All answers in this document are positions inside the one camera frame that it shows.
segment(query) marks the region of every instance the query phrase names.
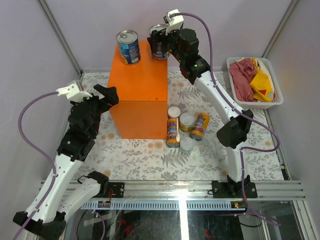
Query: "gray wall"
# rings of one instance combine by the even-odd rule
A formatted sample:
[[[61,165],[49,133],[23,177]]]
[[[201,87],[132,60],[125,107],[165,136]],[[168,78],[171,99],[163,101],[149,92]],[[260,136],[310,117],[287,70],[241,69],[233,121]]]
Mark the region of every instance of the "gray wall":
[[[320,1],[304,0],[287,23],[269,59],[284,103],[271,108],[294,179],[301,180],[320,232]]]
[[[146,40],[152,25],[179,9],[203,18],[213,37],[213,67],[227,68],[231,56],[261,56],[291,0],[47,0],[76,59],[83,69],[109,70],[116,34],[135,30]],[[208,37],[196,19],[185,17],[194,29],[200,54],[209,61]],[[170,57],[169,70],[179,69]]]
[[[0,3],[0,239],[12,239],[12,222],[24,211],[46,178],[49,164],[18,132],[18,116],[34,98],[77,79],[36,0]],[[23,119],[25,134],[50,156],[66,120],[68,101],[51,96],[31,107]]]

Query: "food can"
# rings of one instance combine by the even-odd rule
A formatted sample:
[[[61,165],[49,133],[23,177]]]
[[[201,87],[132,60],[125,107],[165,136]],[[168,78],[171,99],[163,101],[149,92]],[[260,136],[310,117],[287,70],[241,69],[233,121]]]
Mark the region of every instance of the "food can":
[[[133,65],[140,61],[138,34],[133,30],[124,30],[116,35],[121,60],[124,64]]]
[[[169,118],[166,123],[167,126],[167,136],[166,145],[169,148],[177,148],[180,143],[177,141],[177,119]]]
[[[168,25],[166,25],[166,24],[157,24],[157,25],[150,27],[150,29],[149,29],[150,37],[151,37],[151,33],[154,30],[160,31],[160,30],[166,29],[167,27],[168,27]],[[168,50],[162,50],[162,42],[158,42],[157,46],[156,46],[156,52],[152,52],[152,56],[158,60],[167,59],[169,57],[169,55],[170,55],[170,52]]]
[[[185,136],[180,140],[180,152],[190,154],[194,149],[195,142],[191,137]]]
[[[188,133],[193,129],[193,126],[195,124],[195,116],[193,114],[190,113],[182,113],[180,116],[180,125],[179,125],[179,129],[181,132],[184,133]]]
[[[210,121],[210,116],[206,113],[200,113],[196,122],[190,132],[190,138],[200,141],[204,137],[204,132],[207,129],[208,123]]]
[[[181,114],[180,109],[177,106],[172,106],[168,109],[168,117],[171,118],[177,118]]]

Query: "pink cloth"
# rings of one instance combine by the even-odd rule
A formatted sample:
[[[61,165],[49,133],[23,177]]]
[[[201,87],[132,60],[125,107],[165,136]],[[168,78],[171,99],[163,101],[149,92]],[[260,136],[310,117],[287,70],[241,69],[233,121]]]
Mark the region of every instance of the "pink cloth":
[[[249,86],[255,76],[256,67],[250,58],[230,64],[236,98],[243,102],[256,102],[254,92]]]

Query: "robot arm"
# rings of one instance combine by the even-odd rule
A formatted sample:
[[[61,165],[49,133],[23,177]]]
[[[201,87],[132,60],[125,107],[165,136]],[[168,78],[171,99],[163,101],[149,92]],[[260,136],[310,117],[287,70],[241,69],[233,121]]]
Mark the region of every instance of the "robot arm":
[[[219,141],[226,147],[229,164],[228,182],[231,191],[241,190],[241,158],[240,149],[247,140],[247,134],[251,127],[251,121],[237,114],[217,91],[210,74],[210,66],[199,55],[199,40],[194,30],[182,28],[184,19],[181,15],[172,16],[179,13],[177,9],[170,11],[164,17],[167,28],[154,30],[148,37],[148,42],[152,52],[159,50],[161,43],[162,51],[169,50],[171,55],[180,63],[182,75],[195,85],[212,103],[218,112],[224,126],[217,132]],[[223,87],[219,87],[227,99],[233,103],[234,107],[249,117],[253,117],[251,110],[244,111],[237,105]],[[250,176],[245,174],[246,183],[250,182]]]
[[[105,88],[95,85],[95,90],[104,95],[91,95],[84,91],[78,81],[67,87],[59,88],[58,95],[66,95],[73,104],[68,117],[69,129],[65,133],[55,157],[56,175],[52,184],[54,172],[51,170],[39,194],[26,209],[17,212],[13,221],[29,232],[46,240],[55,240],[63,233],[69,218],[89,199],[99,195],[109,196],[109,178],[104,174],[93,171],[87,179],[62,200],[70,180],[85,161],[88,153],[95,144],[98,135],[101,114],[108,111],[119,102],[115,87]],[[39,201],[49,194],[39,208]]]

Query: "orange wooden cube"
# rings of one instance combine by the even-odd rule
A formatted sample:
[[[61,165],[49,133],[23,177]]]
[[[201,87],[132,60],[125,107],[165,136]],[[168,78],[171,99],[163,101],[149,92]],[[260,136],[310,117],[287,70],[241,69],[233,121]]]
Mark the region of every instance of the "orange wooden cube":
[[[167,137],[167,60],[152,57],[147,41],[139,41],[141,60],[134,65],[121,61],[115,48],[108,87],[115,86],[119,104],[110,109],[123,139]]]

